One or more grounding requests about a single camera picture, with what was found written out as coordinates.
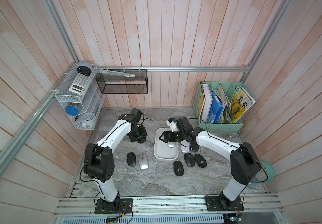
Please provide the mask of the silver mouse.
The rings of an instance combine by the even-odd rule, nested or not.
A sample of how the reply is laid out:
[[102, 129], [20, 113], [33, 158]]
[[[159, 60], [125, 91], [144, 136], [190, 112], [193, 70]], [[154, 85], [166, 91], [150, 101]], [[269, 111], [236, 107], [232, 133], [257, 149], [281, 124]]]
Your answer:
[[147, 156], [144, 153], [138, 155], [138, 161], [141, 170], [146, 170], [149, 168]]
[[175, 142], [168, 142], [168, 147], [174, 148], [176, 146]]

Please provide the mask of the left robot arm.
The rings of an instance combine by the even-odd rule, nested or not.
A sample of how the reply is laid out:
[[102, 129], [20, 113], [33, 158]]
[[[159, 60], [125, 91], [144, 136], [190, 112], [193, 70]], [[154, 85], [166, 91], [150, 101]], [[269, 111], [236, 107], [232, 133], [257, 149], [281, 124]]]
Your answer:
[[112, 179], [115, 169], [113, 152], [125, 136], [131, 142], [142, 144], [146, 141], [147, 132], [140, 123], [141, 119], [144, 119], [144, 114], [136, 108], [130, 114], [122, 114], [105, 137], [85, 148], [83, 172], [96, 183], [101, 194], [96, 204], [98, 208], [115, 211], [120, 206], [120, 193]]

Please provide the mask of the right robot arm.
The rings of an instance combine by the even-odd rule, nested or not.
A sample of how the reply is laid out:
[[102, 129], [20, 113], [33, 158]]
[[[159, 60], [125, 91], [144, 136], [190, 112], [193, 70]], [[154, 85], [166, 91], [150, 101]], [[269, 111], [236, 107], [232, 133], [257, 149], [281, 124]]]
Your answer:
[[235, 209], [242, 211], [244, 209], [240, 204], [240, 195], [262, 169], [262, 165], [249, 143], [230, 142], [199, 127], [188, 132], [184, 130], [164, 131], [159, 135], [159, 140], [164, 143], [187, 141], [190, 143], [191, 150], [202, 146], [229, 160], [232, 178], [218, 197], [206, 196], [205, 201], [215, 211]]

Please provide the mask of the white storage box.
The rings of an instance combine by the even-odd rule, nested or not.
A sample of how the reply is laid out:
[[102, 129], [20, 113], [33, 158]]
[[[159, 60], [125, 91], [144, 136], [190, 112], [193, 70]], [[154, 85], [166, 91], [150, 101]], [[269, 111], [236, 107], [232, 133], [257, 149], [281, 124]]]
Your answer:
[[174, 148], [170, 148], [168, 147], [168, 143], [164, 143], [161, 140], [159, 140], [160, 135], [164, 131], [170, 130], [170, 128], [159, 128], [156, 131], [154, 143], [154, 156], [158, 161], [173, 162], [178, 157], [179, 145], [177, 142]]

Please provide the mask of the white mouse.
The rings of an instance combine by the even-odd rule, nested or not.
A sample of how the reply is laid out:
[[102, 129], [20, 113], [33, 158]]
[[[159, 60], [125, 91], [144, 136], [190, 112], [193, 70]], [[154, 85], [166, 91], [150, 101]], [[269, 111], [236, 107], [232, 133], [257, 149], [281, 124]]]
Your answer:
[[181, 151], [183, 152], [183, 153], [188, 153], [189, 151], [190, 151], [190, 143], [189, 142], [187, 142], [187, 141], [182, 141], [181, 143], [180, 143], [180, 145], [181, 145]]

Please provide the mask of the white book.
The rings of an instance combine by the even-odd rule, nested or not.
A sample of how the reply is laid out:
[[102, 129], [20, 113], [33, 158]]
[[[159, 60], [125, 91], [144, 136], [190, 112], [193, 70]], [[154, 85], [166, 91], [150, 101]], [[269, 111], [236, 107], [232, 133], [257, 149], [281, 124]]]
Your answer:
[[209, 117], [209, 112], [212, 104], [212, 95], [208, 84], [202, 83], [202, 94], [203, 94], [203, 109], [201, 119], [206, 122]]

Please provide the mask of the beige book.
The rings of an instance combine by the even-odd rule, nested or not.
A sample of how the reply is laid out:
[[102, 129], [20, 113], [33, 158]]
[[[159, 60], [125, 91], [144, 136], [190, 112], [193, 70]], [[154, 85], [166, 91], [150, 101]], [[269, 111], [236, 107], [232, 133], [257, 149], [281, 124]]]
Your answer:
[[199, 105], [198, 105], [198, 117], [200, 119], [202, 119], [202, 113], [203, 113], [203, 109], [204, 109], [204, 104], [205, 104], [205, 94], [204, 94], [204, 90], [201, 89]]

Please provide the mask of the white cup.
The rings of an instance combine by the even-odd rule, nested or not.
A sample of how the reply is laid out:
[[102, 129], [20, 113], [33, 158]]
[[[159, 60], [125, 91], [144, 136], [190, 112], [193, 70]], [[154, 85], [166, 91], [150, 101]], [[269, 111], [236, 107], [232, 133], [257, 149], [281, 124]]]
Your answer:
[[95, 120], [94, 113], [85, 113], [82, 116], [81, 126], [83, 128], [91, 128], [93, 126], [94, 120]]

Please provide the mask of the blue binder folder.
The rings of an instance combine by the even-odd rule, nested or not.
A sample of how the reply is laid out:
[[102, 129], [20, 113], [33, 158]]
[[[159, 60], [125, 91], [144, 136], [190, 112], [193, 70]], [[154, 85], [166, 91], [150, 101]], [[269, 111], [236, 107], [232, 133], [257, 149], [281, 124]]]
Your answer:
[[217, 123], [221, 113], [223, 112], [223, 104], [215, 92], [212, 92], [212, 104], [209, 112], [209, 121], [214, 124]]

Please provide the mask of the ruler on basket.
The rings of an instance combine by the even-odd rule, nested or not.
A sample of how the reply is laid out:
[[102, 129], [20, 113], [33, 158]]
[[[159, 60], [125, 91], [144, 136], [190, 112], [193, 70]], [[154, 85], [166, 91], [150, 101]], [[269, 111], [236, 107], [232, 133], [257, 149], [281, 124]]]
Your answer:
[[130, 78], [135, 77], [135, 74], [126, 73], [126, 72], [119, 72], [119, 71], [103, 70], [103, 69], [99, 69], [98, 73], [112, 75], [112, 76], [120, 76], [120, 77], [130, 77]]

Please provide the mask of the green plastic file organizer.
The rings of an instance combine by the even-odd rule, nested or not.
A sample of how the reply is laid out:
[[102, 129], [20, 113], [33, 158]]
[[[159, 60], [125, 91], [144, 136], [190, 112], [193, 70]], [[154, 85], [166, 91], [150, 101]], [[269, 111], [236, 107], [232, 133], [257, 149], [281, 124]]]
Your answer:
[[197, 125], [208, 131], [238, 132], [242, 117], [255, 99], [242, 83], [201, 82], [198, 85], [193, 111]]

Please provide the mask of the blue lid jar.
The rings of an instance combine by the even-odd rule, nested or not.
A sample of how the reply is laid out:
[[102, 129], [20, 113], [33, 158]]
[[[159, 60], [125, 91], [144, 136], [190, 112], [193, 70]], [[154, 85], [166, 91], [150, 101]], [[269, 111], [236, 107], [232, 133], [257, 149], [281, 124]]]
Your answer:
[[72, 103], [65, 108], [65, 112], [69, 116], [77, 116], [79, 114], [79, 104]]

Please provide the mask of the green folder with papers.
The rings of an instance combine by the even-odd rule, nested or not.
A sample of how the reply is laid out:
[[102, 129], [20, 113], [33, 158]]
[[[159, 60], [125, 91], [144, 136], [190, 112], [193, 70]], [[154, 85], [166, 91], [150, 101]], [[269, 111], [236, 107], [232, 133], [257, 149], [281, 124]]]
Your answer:
[[229, 110], [230, 110], [230, 102], [221, 84], [218, 84], [216, 86], [216, 88], [214, 89], [214, 92], [223, 106], [222, 113], [220, 114], [219, 120], [221, 123], [227, 123]]

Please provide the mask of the white calculator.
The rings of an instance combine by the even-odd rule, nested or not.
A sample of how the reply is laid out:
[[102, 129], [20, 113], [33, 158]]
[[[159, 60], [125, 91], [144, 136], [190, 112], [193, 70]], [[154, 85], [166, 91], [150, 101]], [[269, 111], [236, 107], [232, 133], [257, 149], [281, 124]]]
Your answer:
[[78, 73], [69, 87], [69, 92], [77, 95], [85, 95], [92, 79], [86, 75]]

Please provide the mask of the yellow cover magazine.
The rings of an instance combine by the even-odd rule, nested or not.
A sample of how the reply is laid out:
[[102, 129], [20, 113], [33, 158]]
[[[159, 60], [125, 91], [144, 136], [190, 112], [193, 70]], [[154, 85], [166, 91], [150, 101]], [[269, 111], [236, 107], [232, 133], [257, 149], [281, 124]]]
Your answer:
[[242, 116], [250, 110], [250, 108], [256, 103], [256, 100], [248, 93], [248, 91], [242, 87], [237, 86], [231, 101], [230, 119], [232, 124], [238, 122]]

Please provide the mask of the round grey speaker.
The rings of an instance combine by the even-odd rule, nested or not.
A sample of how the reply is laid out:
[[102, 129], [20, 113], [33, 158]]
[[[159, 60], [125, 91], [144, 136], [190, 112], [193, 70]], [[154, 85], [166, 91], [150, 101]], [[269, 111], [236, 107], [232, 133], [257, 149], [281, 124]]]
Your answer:
[[92, 73], [92, 70], [93, 70], [93, 67], [88, 62], [79, 62], [77, 64], [77, 72], [79, 74], [89, 77]]

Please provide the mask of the green round alarm clock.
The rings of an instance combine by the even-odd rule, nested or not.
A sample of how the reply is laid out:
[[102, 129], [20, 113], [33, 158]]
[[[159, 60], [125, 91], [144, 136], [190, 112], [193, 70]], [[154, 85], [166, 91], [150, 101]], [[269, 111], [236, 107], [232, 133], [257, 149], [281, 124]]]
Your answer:
[[273, 181], [274, 171], [271, 165], [266, 161], [260, 161], [260, 164], [261, 164], [261, 168], [254, 178], [255, 182], [267, 183], [267, 182]]

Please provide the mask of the aluminium front rail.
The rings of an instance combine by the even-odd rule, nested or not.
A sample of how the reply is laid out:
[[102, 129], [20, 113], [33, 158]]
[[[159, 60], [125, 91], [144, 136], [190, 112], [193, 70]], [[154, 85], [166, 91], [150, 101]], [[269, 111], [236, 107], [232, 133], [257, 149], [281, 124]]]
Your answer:
[[[243, 213], [283, 212], [285, 209], [276, 194], [242, 194]], [[205, 195], [134, 197], [135, 215], [192, 214], [207, 213]], [[94, 198], [62, 198], [59, 200], [54, 217], [94, 216]]]

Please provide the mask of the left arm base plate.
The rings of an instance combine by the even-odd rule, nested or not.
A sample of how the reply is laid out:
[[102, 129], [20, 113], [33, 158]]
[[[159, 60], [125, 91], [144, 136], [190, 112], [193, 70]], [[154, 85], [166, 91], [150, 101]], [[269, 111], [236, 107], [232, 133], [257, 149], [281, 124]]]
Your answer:
[[133, 199], [116, 199], [114, 202], [106, 202], [103, 199], [96, 201], [95, 214], [128, 214], [132, 213]]

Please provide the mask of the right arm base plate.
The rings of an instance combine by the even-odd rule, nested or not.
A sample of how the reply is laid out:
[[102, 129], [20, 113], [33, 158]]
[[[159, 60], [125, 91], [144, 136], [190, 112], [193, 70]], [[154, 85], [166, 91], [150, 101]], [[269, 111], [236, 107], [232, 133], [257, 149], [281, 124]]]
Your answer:
[[243, 211], [243, 202], [240, 197], [229, 201], [226, 197], [205, 196], [207, 211]]

